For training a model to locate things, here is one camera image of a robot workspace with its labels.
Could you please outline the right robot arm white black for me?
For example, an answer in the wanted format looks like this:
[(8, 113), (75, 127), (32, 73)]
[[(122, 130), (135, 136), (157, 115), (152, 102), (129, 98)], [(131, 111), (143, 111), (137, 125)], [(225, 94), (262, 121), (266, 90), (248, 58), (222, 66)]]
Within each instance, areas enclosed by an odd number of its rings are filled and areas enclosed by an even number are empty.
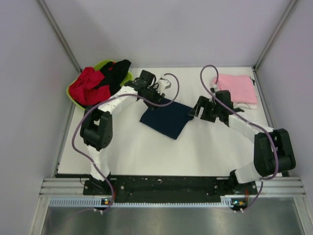
[(288, 131), (263, 126), (252, 120), (242, 108), (233, 106), (229, 91), (217, 91), (212, 98), (200, 96), (189, 115), (209, 122), (219, 120), (253, 143), (252, 162), (230, 172), (228, 188), (232, 193), (241, 193), (246, 183), (270, 178), (296, 167)]

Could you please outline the navy blue t shirt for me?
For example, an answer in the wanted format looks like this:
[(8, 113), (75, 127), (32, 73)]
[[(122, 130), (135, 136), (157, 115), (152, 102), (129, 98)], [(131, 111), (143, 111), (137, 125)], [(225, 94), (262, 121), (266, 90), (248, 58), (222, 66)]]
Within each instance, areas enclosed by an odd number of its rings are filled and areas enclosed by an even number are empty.
[(140, 122), (153, 130), (176, 140), (185, 125), (194, 117), (189, 113), (192, 107), (173, 102), (165, 107), (155, 110), (148, 108), (140, 118)]

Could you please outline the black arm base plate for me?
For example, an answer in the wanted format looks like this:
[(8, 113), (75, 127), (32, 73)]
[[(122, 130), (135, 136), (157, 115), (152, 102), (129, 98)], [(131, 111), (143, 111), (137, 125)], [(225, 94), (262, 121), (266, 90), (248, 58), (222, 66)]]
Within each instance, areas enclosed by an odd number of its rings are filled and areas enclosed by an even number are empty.
[(226, 195), (256, 195), (255, 186), (227, 177), (110, 175), (108, 182), (90, 177), (83, 194), (113, 195), (116, 203), (211, 203)]

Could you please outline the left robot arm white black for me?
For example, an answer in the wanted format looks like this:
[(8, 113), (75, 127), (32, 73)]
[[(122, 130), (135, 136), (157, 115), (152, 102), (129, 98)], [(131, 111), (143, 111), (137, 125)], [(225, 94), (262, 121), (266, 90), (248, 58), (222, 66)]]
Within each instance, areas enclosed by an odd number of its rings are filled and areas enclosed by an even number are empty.
[(128, 81), (106, 103), (89, 111), (82, 122), (80, 137), (87, 146), (91, 161), (91, 176), (96, 181), (94, 188), (100, 194), (110, 191), (111, 183), (105, 179), (110, 174), (108, 158), (104, 156), (104, 149), (113, 138), (113, 118), (123, 109), (143, 98), (150, 109), (157, 109), (165, 97), (165, 90), (171, 87), (171, 82), (164, 77), (156, 80), (154, 74), (143, 70), (134, 81)]

